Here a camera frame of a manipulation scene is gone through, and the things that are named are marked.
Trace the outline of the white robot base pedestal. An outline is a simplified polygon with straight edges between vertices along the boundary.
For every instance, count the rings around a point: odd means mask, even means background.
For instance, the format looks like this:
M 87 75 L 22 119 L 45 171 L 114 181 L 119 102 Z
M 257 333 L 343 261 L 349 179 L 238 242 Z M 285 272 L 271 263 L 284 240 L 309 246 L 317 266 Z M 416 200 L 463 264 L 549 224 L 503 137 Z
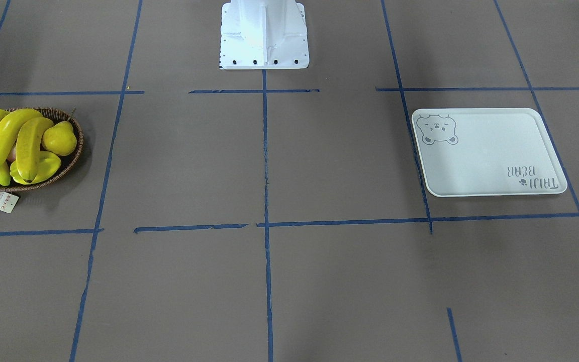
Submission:
M 304 69 L 310 64 L 304 5 L 230 1 L 221 8 L 220 69 Z

